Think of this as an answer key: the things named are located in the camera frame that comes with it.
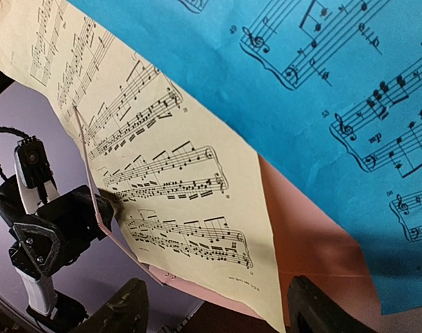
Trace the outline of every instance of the music staff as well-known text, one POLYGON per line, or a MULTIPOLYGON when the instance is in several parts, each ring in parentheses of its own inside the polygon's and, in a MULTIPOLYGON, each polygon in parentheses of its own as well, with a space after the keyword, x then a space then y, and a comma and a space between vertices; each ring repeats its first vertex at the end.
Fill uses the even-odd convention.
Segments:
POLYGON ((422 190, 406 196, 397 194, 389 206, 403 226, 406 239, 422 241, 422 216, 419 215, 419 209, 422 208, 422 190))
POLYGON ((147 163, 139 155, 131 164, 127 165, 123 171, 116 171, 103 178, 105 186, 111 186, 128 180, 145 180, 148 175, 171 171, 173 169, 182 170, 189 165, 212 161, 221 172, 222 167, 218 161, 217 154, 213 147, 204 146, 195 149, 190 142, 186 142, 179 148, 173 150, 171 155, 163 152, 147 163))
POLYGON ((96 72, 100 70, 100 64, 109 51, 109 48, 111 47, 112 42, 115 40, 115 37, 109 31, 105 31, 99 40, 100 43, 98 44, 95 52, 92 53, 92 59, 87 65, 85 74, 82 78, 80 78, 78 88, 75 90, 74 96, 71 97, 72 103, 64 113, 64 118, 66 121, 69 121, 73 116, 73 107, 78 106, 83 96, 86 94, 88 87, 92 83, 93 77, 95 76, 96 72))
POLYGON ((209 0, 178 0, 188 10, 195 14, 199 14, 204 10, 209 0))
POLYGON ((131 184, 132 189, 116 191, 114 197, 118 200, 128 202, 135 198, 152 198, 153 196, 167 196, 168 199, 205 198, 214 193, 223 194, 228 190, 229 185, 226 178, 215 173, 212 178, 203 178, 187 181, 170 181, 158 184, 153 181, 131 184))
POLYGON ((393 164, 404 178, 422 167, 422 109, 407 131, 362 159, 369 171, 393 164))
POLYGON ((136 101, 141 91, 148 87, 159 74, 160 71, 154 65, 145 66, 138 60, 128 78, 126 78, 125 86, 119 87, 120 94, 109 106, 103 104, 96 117, 94 116, 89 122, 89 129, 86 132, 86 136, 93 138, 114 117, 116 117, 116 120, 122 121, 124 116, 132 108, 130 102, 136 101))
MULTIPOLYGON (((47 86, 49 78, 51 77, 51 66, 53 58, 57 53, 57 37, 55 32, 59 31, 61 20, 60 16, 55 19, 53 27, 53 33, 51 40, 48 41, 46 34, 48 32, 49 18, 51 17, 53 1, 43 0, 42 7, 38 8, 38 24, 39 28, 37 31, 37 41, 35 45, 32 45, 32 64, 30 67, 30 76, 40 82, 43 86, 47 86)), ((61 0, 60 5, 56 4, 58 12, 63 15, 67 7, 66 0, 61 0)))
MULTIPOLYGON (((240 45, 245 53, 260 61, 289 90, 298 89, 314 74, 331 85, 326 62, 353 36, 366 33, 371 38, 367 30, 368 22, 390 1, 350 0, 334 11, 321 1, 311 0, 299 25, 299 29, 308 36, 309 42, 306 47, 298 49, 297 56, 284 69, 281 69, 281 65, 277 66, 277 61, 269 55, 272 54, 272 39, 277 38, 272 36, 279 35, 280 25, 295 8, 304 5, 302 1, 270 1, 249 28, 243 27, 244 35, 240 45)), ((375 37, 370 42, 377 50, 379 44, 380 40, 375 37)))
POLYGON ((127 142, 135 139, 137 135, 150 129, 158 120, 171 117, 172 114, 170 111, 173 108, 179 108, 183 99, 176 89, 169 87, 167 89, 167 93, 149 108, 137 112, 129 121, 120 126, 118 130, 98 142, 96 147, 89 152, 89 159, 93 160, 102 154, 107 155, 113 150, 116 151, 127 142))
POLYGON ((94 38, 95 27, 95 22, 92 19, 85 17, 80 34, 74 34, 73 48, 71 50, 72 60, 70 63, 66 63, 66 71, 63 74, 63 82, 61 85, 58 85, 57 100, 60 109, 62 109, 63 106, 67 104, 67 97, 69 95, 69 90, 73 85, 73 79, 80 75, 80 63, 82 62, 82 57, 86 47, 94 38))
MULTIPOLYGON (((422 88, 422 57, 389 82, 381 81, 373 93, 364 101, 342 115, 342 123, 357 132, 373 120, 385 120, 389 111, 406 101, 413 93, 422 88)), ((331 128, 341 137, 351 133, 342 131, 341 123, 336 121, 331 128)))
POLYGON ((203 223, 178 223, 176 220, 160 222, 154 211, 140 210, 140 214, 139 219, 123 219, 136 241, 152 243, 164 250, 172 248, 187 257, 198 255, 206 260, 254 267, 244 234, 229 229, 223 216, 203 220, 203 223))

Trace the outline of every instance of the sheet music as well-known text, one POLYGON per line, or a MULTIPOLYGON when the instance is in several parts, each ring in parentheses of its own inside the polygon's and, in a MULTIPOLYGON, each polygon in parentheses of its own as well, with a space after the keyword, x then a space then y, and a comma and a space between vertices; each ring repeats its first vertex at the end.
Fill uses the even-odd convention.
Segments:
POLYGON ((182 3, 191 12, 195 14, 200 14, 206 7, 209 0, 178 0, 178 1, 182 3))
POLYGON ((422 305, 422 0, 70 1, 354 237, 383 313, 422 305))
POLYGON ((1 2, 0 70, 43 93, 79 148, 80 111, 94 180, 142 262, 284 332, 258 159, 236 133, 65 0, 1 2))

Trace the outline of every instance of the musical note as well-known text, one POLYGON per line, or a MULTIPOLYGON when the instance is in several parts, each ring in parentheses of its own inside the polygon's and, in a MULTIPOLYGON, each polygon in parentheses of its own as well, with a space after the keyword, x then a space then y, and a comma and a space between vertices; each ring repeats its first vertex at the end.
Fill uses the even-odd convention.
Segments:
POLYGON ((182 169, 185 166, 193 165, 197 163, 214 163, 219 172, 221 172, 221 166, 218 163, 217 154, 213 147, 203 146, 200 148, 193 148, 190 142, 187 142, 189 147, 192 147, 190 150, 186 150, 185 146, 176 148, 173 151, 173 155, 167 154, 165 151, 159 154, 157 157, 154 157, 153 162, 147 163, 141 155, 133 161, 130 165, 132 168, 128 167, 128 170, 118 172, 114 175, 109 175, 103 178, 105 186, 112 186, 113 184, 118 184, 120 182, 125 182, 128 180, 134 180, 141 178, 142 180, 151 174, 160 174, 161 172, 172 171, 173 169, 182 169))
MULTIPOLYGON (((381 86, 382 91, 383 90, 386 91, 385 92, 386 96, 389 98, 389 100, 391 100, 391 97, 387 94, 387 92, 389 91, 389 88, 387 87, 387 85, 380 84, 380 86, 381 86)), ((383 96, 377 89, 375 89, 372 92, 372 96, 373 96, 373 99, 368 98, 366 100, 366 103, 369 106, 369 108, 372 110, 372 112, 377 116, 377 118, 379 118, 380 120, 384 120, 389 115, 389 113, 387 111, 388 107, 382 103, 382 97, 383 96), (376 106, 375 101, 377 101, 377 103, 378 103, 377 109, 375 109, 375 106, 376 106)))
POLYGON ((97 44, 96 50, 93 52, 91 49, 94 46, 95 27, 95 22, 92 19, 85 17, 80 33, 73 35, 73 48, 71 50, 72 59, 71 62, 67 63, 66 73, 64 74, 65 80, 58 85, 58 106, 60 109, 67 104, 68 96, 70 96, 70 100, 72 101, 72 104, 68 107, 66 114, 64 115, 64 118, 67 121, 69 121, 73 115, 73 107, 77 106, 86 94, 87 88, 91 84, 91 79, 99 70, 98 65, 102 62, 108 48, 114 40, 114 36, 105 31, 103 33, 103 40, 106 41, 106 48, 104 45, 97 44), (88 56, 91 60, 88 62, 87 67, 84 68, 84 59, 88 56), (79 78, 80 84, 73 94, 71 94, 75 77, 79 78))
POLYGON ((390 208, 403 226, 408 241, 422 241, 422 190, 403 197, 397 194, 390 208))
POLYGON ((422 167, 422 110, 419 112, 419 117, 419 122, 408 123, 408 131, 375 150, 372 153, 372 160, 369 156, 362 158, 369 171, 392 163, 405 178, 422 167))
POLYGON ((53 1, 44 0, 43 7, 38 8, 37 21, 39 28, 37 31, 37 41, 35 45, 32 45, 32 64, 30 66, 30 76, 41 83, 43 86, 47 86, 49 79, 51 78, 51 67, 53 59, 57 50, 57 39, 62 23, 62 15, 67 7, 66 0, 60 0, 58 11, 60 15, 55 18, 55 24, 52 29, 52 36, 50 41, 46 38, 48 29, 49 17, 51 16, 53 1))
POLYGON ((397 82, 398 86, 403 90, 403 92, 405 93, 405 95, 402 96, 402 97, 400 97, 399 99, 393 101, 392 102, 393 105, 396 105, 397 103, 400 103, 400 102, 402 102, 405 99, 408 99, 410 97, 410 95, 405 90, 406 80, 402 77, 401 74, 396 77, 396 82, 397 82))
POLYGON ((154 211, 139 211, 138 219, 123 219, 136 241, 149 243, 163 250, 171 248, 187 257, 196 255, 204 260, 254 267, 245 236, 240 231, 230 229, 223 216, 203 220, 205 226, 202 227, 199 221, 160 222, 154 211))
POLYGON ((374 37, 374 31, 371 30, 370 27, 366 26, 365 23, 361 22, 358 25, 358 30, 364 36, 365 40, 367 40, 370 45, 374 47, 374 49, 379 52, 380 55, 383 55, 382 52, 378 49, 378 46, 380 45, 380 40, 378 39, 378 36, 374 37))
POLYGON ((189 198, 196 199, 199 196, 202 198, 209 196, 214 191, 224 192, 228 189, 227 183, 220 179, 203 178, 197 180, 187 181, 170 181, 162 184, 152 183, 137 183, 132 184, 133 189, 125 189, 123 191, 116 191, 114 195, 117 199, 129 201, 135 198, 152 198, 153 196, 167 196, 168 199, 174 199, 175 196, 180 199, 189 198))
MULTIPOLYGON (((133 118, 120 126, 115 132, 104 137, 101 142, 98 142, 96 147, 89 152, 89 159, 93 160, 102 154, 107 155, 119 142, 122 142, 124 139, 131 137, 134 134, 142 134, 158 119, 170 117, 170 110, 176 108, 179 101, 182 101, 179 92, 169 90, 167 94, 162 96, 149 108, 137 112, 133 118)), ((88 136, 92 138, 94 134, 104 126, 105 122, 109 121, 113 115, 111 111, 115 110, 114 108, 118 108, 119 103, 120 102, 116 103, 115 106, 109 107, 97 120, 95 120, 92 127, 89 128, 87 132, 88 136)))
MULTIPOLYGON (((108 105, 102 105, 101 109, 98 111, 97 117, 93 118, 90 121, 89 130, 87 132, 88 138, 93 138, 102 128, 106 126, 106 124, 116 117, 116 120, 122 121, 124 116, 129 112, 132 108, 131 102, 136 101, 138 95, 143 91, 149 84, 158 77, 159 71, 153 66, 148 65, 145 66, 140 60, 137 61, 135 66, 130 71, 128 78, 126 78, 126 86, 119 86, 120 94, 115 97, 115 99, 108 105)), ((168 88, 168 95, 169 98, 173 99, 175 105, 178 106, 182 102, 182 97, 179 95, 179 92, 172 88, 168 88)), ((170 109, 170 104, 164 104, 166 107, 164 108, 165 112, 170 109)), ((152 105, 152 108, 162 109, 161 105, 152 105)), ((140 114, 144 114, 139 117, 140 114, 137 113, 136 118, 145 118, 147 110, 140 112, 140 114)), ((156 117, 152 117, 149 121, 154 121, 156 117)))
POLYGON ((338 11, 332 11, 322 1, 311 0, 309 4, 299 0, 271 0, 249 27, 243 27, 241 38, 242 50, 259 61, 266 70, 289 90, 301 87, 311 76, 318 75, 324 83, 332 85, 328 77, 332 73, 326 63, 352 40, 354 35, 362 33, 373 49, 380 52, 380 39, 370 29, 368 23, 391 0, 375 0, 372 2, 352 0, 346 5, 341 4, 338 11), (299 45, 297 56, 283 59, 283 50, 279 53, 270 52, 271 47, 285 44, 288 48, 288 32, 280 29, 288 17, 296 12, 302 12, 303 17, 296 28, 308 38, 306 47, 299 45))

